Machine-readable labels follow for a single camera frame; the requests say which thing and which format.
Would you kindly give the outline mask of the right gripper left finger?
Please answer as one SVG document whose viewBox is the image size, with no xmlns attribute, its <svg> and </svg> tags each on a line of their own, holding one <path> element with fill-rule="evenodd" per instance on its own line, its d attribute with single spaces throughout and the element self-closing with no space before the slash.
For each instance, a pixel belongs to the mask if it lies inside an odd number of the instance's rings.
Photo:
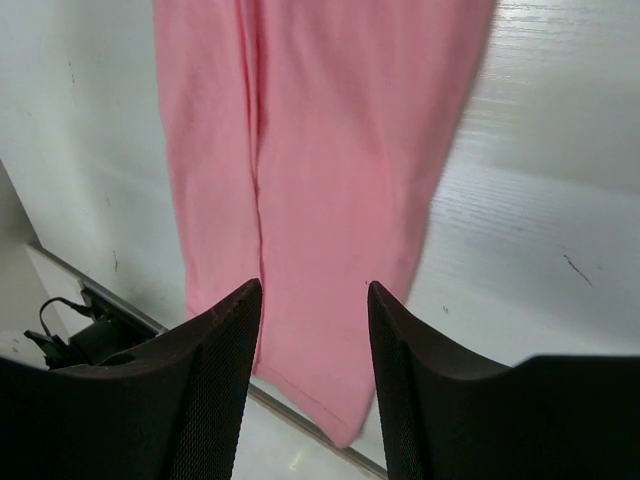
<svg viewBox="0 0 640 480">
<path fill-rule="evenodd" d="M 1 362 L 5 479 L 228 479 L 261 320 L 244 283 L 98 365 Z"/>
</svg>

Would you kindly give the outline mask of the light pink t-shirt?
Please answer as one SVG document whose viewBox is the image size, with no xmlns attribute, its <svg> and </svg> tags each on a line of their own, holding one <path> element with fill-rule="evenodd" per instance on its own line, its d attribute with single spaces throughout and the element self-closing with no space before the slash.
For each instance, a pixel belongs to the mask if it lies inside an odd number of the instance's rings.
<svg viewBox="0 0 640 480">
<path fill-rule="evenodd" d="M 339 448 L 374 392 L 368 286 L 408 295 L 494 9 L 153 5 L 186 314 L 259 279 L 253 372 Z"/>
</svg>

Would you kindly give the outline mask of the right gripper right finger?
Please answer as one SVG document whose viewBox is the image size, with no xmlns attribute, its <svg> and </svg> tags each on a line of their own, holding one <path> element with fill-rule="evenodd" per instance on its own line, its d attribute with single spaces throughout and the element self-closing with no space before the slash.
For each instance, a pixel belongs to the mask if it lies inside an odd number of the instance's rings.
<svg viewBox="0 0 640 480">
<path fill-rule="evenodd" d="M 535 356 L 509 367 L 368 289 L 392 479 L 635 479 L 639 360 Z"/>
</svg>

